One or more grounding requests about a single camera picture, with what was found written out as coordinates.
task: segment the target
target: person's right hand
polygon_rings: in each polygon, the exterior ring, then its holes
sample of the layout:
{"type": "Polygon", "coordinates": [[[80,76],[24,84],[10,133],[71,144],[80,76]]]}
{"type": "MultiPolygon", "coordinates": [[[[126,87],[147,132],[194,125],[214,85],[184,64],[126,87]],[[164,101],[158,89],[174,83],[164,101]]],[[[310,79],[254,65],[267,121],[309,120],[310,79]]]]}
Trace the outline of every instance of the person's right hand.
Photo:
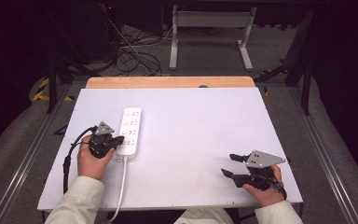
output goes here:
{"type": "MultiPolygon", "coordinates": [[[[275,181],[278,181],[283,186],[281,168],[277,165],[271,165],[271,169],[276,178],[275,181]]],[[[244,184],[242,187],[257,199],[261,207],[266,207],[284,201],[283,194],[275,188],[269,188],[262,191],[248,184],[244,184]]]]}
{"type": "Polygon", "coordinates": [[[77,173],[78,175],[100,180],[103,177],[107,163],[112,160],[113,149],[109,150],[103,158],[95,158],[90,152],[90,139],[91,136],[88,135],[81,140],[82,143],[77,154],[77,173]]]}

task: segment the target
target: person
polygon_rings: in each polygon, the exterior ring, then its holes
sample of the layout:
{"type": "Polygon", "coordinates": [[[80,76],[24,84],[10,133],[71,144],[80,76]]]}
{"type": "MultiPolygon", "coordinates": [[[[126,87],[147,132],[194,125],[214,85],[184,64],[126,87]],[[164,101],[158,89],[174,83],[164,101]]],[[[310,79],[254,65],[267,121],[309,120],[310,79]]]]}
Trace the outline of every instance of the person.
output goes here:
{"type": "MultiPolygon", "coordinates": [[[[94,223],[97,211],[103,197],[104,184],[101,182],[108,162],[114,152],[110,150],[105,157],[97,159],[90,153],[90,135],[82,139],[77,154],[78,177],[63,195],[61,201],[48,215],[46,223],[94,223]]],[[[282,183],[281,169],[277,165],[271,166],[275,178],[282,183]]],[[[251,185],[244,184],[243,188],[257,199],[261,208],[255,209],[260,224],[264,223],[302,223],[293,206],[283,195],[274,188],[261,191],[251,185]]],[[[187,209],[174,224],[213,224],[234,223],[224,209],[187,209]]]]}

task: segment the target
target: white power strip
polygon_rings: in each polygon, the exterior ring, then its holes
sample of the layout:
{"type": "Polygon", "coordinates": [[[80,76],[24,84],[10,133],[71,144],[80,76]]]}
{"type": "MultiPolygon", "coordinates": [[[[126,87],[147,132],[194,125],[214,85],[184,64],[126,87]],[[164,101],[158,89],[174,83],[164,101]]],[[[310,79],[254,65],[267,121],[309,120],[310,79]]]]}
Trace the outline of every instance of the white power strip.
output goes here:
{"type": "Polygon", "coordinates": [[[123,161],[125,157],[128,160],[136,158],[141,115],[142,110],[140,108],[128,107],[124,109],[120,127],[120,135],[124,136],[124,142],[116,149],[117,161],[123,161]]]}

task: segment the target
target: white tabletop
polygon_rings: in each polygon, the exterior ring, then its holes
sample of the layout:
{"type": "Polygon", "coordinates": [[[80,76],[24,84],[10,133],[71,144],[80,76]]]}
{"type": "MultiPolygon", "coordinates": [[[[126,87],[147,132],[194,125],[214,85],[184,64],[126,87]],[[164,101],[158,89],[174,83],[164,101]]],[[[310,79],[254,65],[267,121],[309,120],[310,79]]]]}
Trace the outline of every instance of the white tabletop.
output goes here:
{"type": "MultiPolygon", "coordinates": [[[[71,144],[88,127],[104,121],[119,132],[126,107],[142,109],[138,156],[129,161],[122,210],[256,206],[221,168],[248,174],[229,154],[253,150],[285,158],[258,88],[85,89],[79,94],[38,210],[62,198],[62,164],[71,144]]],[[[69,186],[77,176],[76,148],[69,186]]],[[[290,166],[279,164],[288,201],[302,198],[290,166]]],[[[123,163],[109,163],[101,210],[117,206],[123,163]]]]}

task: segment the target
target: white sleeve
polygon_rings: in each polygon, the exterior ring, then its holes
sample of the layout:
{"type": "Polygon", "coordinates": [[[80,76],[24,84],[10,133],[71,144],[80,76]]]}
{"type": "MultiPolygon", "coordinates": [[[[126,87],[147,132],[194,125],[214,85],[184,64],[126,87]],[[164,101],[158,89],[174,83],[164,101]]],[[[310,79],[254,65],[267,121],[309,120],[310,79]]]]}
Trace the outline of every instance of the white sleeve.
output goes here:
{"type": "Polygon", "coordinates": [[[46,223],[94,223],[103,190],[103,182],[79,176],[48,215],[46,223]]]}
{"type": "Polygon", "coordinates": [[[255,209],[255,214],[259,224],[303,223],[293,206],[287,201],[255,209]]]}

